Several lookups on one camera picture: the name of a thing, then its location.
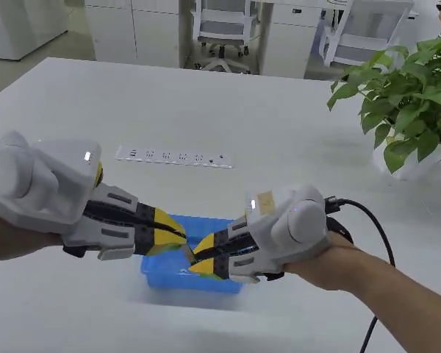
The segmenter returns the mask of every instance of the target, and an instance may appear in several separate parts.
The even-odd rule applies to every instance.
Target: power strip
[[[144,149],[131,145],[119,146],[116,160],[163,163],[175,165],[194,165],[214,168],[233,168],[232,159],[222,153],[170,151]]]

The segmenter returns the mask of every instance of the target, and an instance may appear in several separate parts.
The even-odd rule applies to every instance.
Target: white office chair
[[[361,65],[375,51],[396,45],[412,7],[413,0],[348,0],[338,25],[323,30],[319,54],[325,66]]]
[[[196,0],[193,14],[193,39],[206,46],[210,43],[209,52],[219,46],[218,57],[195,63],[197,69],[212,70],[218,66],[225,72],[232,72],[231,67],[250,73],[250,68],[231,59],[225,58],[225,46],[237,48],[239,57],[249,54],[248,43],[253,37],[257,12],[252,0]]]

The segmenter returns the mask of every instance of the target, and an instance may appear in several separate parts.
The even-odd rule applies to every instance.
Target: blue plastic container
[[[228,219],[188,217],[172,215],[188,234],[188,244],[194,249],[209,233],[227,228]],[[140,271],[146,275],[152,288],[196,289],[209,292],[239,293],[242,285],[230,279],[221,281],[201,277],[189,271],[190,263],[181,250],[157,256],[145,256]]]

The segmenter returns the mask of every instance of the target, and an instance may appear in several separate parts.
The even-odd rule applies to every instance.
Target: white cabinet
[[[0,59],[20,60],[67,28],[63,0],[0,0]]]
[[[303,79],[316,30],[314,27],[271,24],[261,75]]]
[[[265,76],[303,79],[321,9],[283,4],[265,6],[259,71]]]
[[[179,68],[179,16],[173,13],[133,11],[137,63]]]
[[[131,9],[85,8],[97,61],[136,63]]]
[[[174,0],[132,0],[133,10],[152,11],[155,13],[179,13],[180,5]]]

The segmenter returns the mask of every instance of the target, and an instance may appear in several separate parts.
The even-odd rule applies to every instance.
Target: white table
[[[398,267],[441,293],[441,174],[420,184],[379,176],[359,98],[329,113],[329,95],[327,82],[47,59],[0,93],[0,135],[98,140],[105,181],[169,213],[233,218],[246,189],[313,183],[368,205]],[[212,108],[219,96],[230,110]],[[127,142],[222,151],[236,166],[116,161]],[[385,255],[365,216],[337,218]],[[353,297],[292,275],[223,296],[151,291],[139,265],[57,248],[0,263],[0,352],[358,352],[371,319]],[[368,349],[401,352],[380,324]]]

